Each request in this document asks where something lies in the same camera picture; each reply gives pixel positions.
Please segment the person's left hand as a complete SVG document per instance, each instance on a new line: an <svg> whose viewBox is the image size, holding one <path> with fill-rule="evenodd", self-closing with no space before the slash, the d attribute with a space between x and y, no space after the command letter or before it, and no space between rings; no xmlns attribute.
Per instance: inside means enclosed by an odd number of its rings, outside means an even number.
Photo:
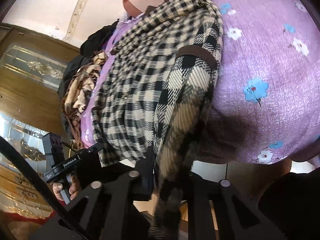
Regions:
<svg viewBox="0 0 320 240"><path fill-rule="evenodd" d="M65 186L61 182L55 182L52 184L52 189L55 197L61 201L64 202L63 196L61 192L65 189ZM70 194L70 199L73 200L78 193L81 191L80 181L78 180L77 175L74 173L71 175L71 183L67 184L66 189L68 190Z"/></svg>

